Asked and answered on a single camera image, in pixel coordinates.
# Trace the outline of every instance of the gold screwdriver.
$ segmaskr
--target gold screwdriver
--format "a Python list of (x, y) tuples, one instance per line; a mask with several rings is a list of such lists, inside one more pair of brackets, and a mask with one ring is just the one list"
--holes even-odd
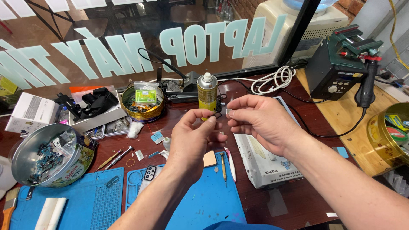
[(119, 149), (119, 151), (117, 153), (115, 153), (113, 156), (111, 156), (110, 158), (108, 158), (108, 160), (106, 160), (104, 163), (102, 163), (96, 171), (102, 169), (106, 164), (108, 164), (112, 159), (114, 159), (118, 154), (120, 154), (122, 152), (122, 149)]
[(223, 179), (225, 180), (225, 184), (227, 187), (227, 180), (226, 180), (226, 167), (225, 167), (225, 158), (224, 158), (224, 153), (220, 153), (220, 156), (222, 157), (222, 169), (223, 169)]

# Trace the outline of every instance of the white bottle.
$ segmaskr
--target white bottle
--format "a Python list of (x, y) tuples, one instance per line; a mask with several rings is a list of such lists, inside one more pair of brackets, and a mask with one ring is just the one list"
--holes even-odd
[(163, 140), (163, 147), (165, 147), (166, 151), (168, 151), (168, 152), (171, 150), (171, 141), (172, 141), (172, 139), (170, 139), (170, 138), (165, 138)]

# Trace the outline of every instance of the yellow cable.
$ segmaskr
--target yellow cable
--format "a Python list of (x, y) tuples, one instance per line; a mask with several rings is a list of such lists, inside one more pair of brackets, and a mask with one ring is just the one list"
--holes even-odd
[(392, 26), (392, 31), (391, 31), (391, 34), (389, 35), (389, 40), (391, 41), (393, 50), (395, 51), (395, 54), (396, 54), (396, 56), (398, 57), (399, 62), (400, 62), (405, 68), (407, 68), (407, 69), (409, 70), (409, 66), (407, 66), (407, 65), (402, 61), (402, 59), (400, 59), (400, 56), (399, 56), (399, 53), (398, 53), (398, 49), (396, 48), (395, 43), (393, 43), (393, 40), (392, 40), (392, 36), (393, 36), (393, 32), (395, 31), (395, 24), (396, 24), (396, 10), (395, 10), (395, 6), (393, 5), (392, 0), (389, 0), (389, 3), (391, 4), (392, 11), (393, 11), (393, 17), (394, 17), (393, 26)]

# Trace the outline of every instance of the wooden table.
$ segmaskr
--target wooden table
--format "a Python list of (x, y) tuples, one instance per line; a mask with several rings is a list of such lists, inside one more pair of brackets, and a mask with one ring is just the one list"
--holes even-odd
[[(297, 70), (297, 78), (309, 93), (310, 90), (304, 69)], [(357, 107), (354, 99), (359, 85), (353, 86), (338, 101), (325, 101), (317, 104), (317, 107), (337, 134), (350, 130), (361, 118), (362, 108)], [(375, 93), (376, 100), (366, 111), (366, 116), (361, 123), (354, 131), (340, 137), (360, 168), (369, 176), (383, 172), (385, 169), (390, 168), (390, 166), (381, 159), (369, 143), (368, 136), (366, 135), (366, 125), (370, 118), (389, 106), (399, 103), (395, 98), (377, 86), (374, 87), (373, 92)]]
[[(222, 93), (227, 94), (227, 99), (225, 102), (229, 102), (232, 99), (243, 96), (246, 90), (236, 82), (225, 83), (221, 85), (220, 90)], [(301, 83), (297, 78), (293, 78), (290, 86), (286, 88), (289, 92), (296, 94), (298, 97), (308, 99), (308, 93), (304, 90)], [(305, 122), (309, 125), (312, 132), (320, 133), (323, 135), (335, 135), (329, 123), (326, 121), (325, 117), (321, 114), (319, 109), (315, 104), (308, 104), (296, 100), (290, 97), (284, 92), (277, 92), (270, 96), (281, 96), (287, 104), (290, 104), (298, 110), (298, 112), (303, 116)], [(152, 132), (161, 131), (164, 136), (170, 136), (172, 128), (179, 121), (179, 119), (185, 114), (188, 109), (197, 108), (197, 103), (187, 103), (187, 104), (174, 104), (168, 105), (166, 113), (155, 122), (149, 123), (149, 127)], [(4, 132), (5, 125), (8, 122), (9, 117), (0, 117), (0, 145), (2, 146), (2, 156), (7, 156), (11, 147), (16, 143), (20, 137), (16, 133)], [(321, 195), (312, 187), (312, 185), (306, 180), (297, 180), (292, 183), (285, 183), (278, 187), (284, 202), (288, 209), (288, 214), (281, 216), (271, 217), (270, 212), (267, 208), (267, 203), (270, 201), (270, 196), (268, 191), (263, 189), (255, 189), (247, 178), (243, 162), (241, 160), (236, 141), (233, 134), (230, 132), (229, 127), (226, 125), (226, 116), (222, 116), (218, 119), (219, 122), (225, 124), (222, 131), (229, 136), (227, 147), (232, 153), (236, 174), (237, 174), (237, 190), (241, 199), (243, 209), (245, 211), (245, 216), (248, 223), (256, 224), (270, 224), (275, 225), (287, 230), (303, 228), (308, 225), (314, 225), (318, 223), (327, 222), (330, 220), (337, 219), (337, 217), (327, 217), (326, 212), (333, 212), (326, 201), (321, 197)], [(147, 155), (154, 153), (155, 151), (161, 151), (164, 149), (162, 145), (155, 145), (150, 139), (150, 133), (148, 126), (145, 125), (139, 137), (135, 140), (125, 138), (125, 135), (105, 137), (99, 140), (100, 146), (97, 149), (95, 155), (95, 160), (91, 164), (90, 169), (87, 172), (93, 172), (97, 167), (109, 158), (113, 151), (117, 151), (119, 148), (127, 149), (128, 145), (132, 145), (136, 150), (140, 149), (145, 156), (141, 161), (138, 161), (136, 156), (135, 165), (131, 167), (126, 166), (126, 160), (131, 158), (131, 154), (128, 154), (121, 161), (119, 161), (114, 167), (124, 167), (125, 174), (128, 171), (144, 168), (147, 165), (159, 165), (164, 164), (165, 158), (157, 155), (152, 158), (147, 158)], [(339, 138), (318, 138), (320, 141), (328, 145), (329, 147), (343, 147), (341, 140)], [(347, 158), (353, 164), (356, 164), (352, 157)], [(125, 210), (125, 192), (124, 189), (123, 199), (122, 199), (122, 212)], [(0, 210), (4, 207), (4, 198), (0, 200)], [(3, 219), (3, 214), (0, 214), (0, 223)]]

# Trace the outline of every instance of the spray can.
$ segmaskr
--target spray can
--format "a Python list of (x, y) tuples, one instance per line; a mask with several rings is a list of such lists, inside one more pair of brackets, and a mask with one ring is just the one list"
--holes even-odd
[(210, 73), (205, 73), (198, 79), (199, 108), (216, 111), (217, 78)]

